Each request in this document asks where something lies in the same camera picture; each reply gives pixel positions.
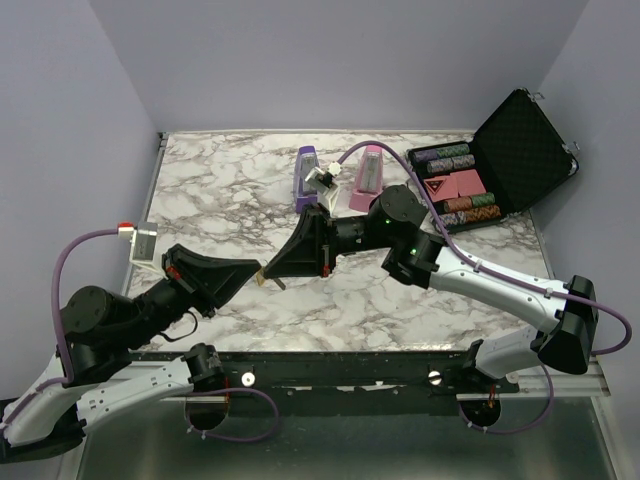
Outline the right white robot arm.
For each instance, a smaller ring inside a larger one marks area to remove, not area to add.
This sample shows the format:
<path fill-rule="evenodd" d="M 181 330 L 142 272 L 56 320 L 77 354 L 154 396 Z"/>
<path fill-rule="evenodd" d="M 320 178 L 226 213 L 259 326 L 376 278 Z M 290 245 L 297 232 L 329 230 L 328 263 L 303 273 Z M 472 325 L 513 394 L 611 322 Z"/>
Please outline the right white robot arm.
<path fill-rule="evenodd" d="M 404 185 L 378 195 L 367 214 L 333 218 L 319 205 L 304 207 L 298 224 L 263 270 L 266 279 L 327 277 L 340 255 L 384 249 L 382 267 L 401 284 L 469 297 L 526 322 L 512 334 L 472 343 L 460 379 L 480 392 L 507 374 L 537 365 L 581 375 L 588 369 L 597 314 L 588 306 L 591 281 L 537 279 L 456 254 L 443 237 L 421 228 L 426 209 Z"/>

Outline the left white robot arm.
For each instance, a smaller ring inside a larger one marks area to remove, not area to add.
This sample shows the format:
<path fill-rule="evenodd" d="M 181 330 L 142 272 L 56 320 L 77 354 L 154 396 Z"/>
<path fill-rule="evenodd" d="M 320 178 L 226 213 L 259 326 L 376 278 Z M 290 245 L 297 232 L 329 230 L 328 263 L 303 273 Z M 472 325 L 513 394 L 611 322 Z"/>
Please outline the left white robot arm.
<path fill-rule="evenodd" d="M 133 351 L 187 314 L 213 317 L 261 268 L 255 259 L 207 257 L 180 244 L 160 265 L 163 278 L 134 298 L 97 286 L 71 297 L 61 311 L 69 359 L 55 353 L 32 388 L 1 403 L 2 463 L 64 454 L 101 420 L 145 400 L 228 387 L 218 353 L 204 343 L 130 385 L 105 387 L 132 363 Z"/>

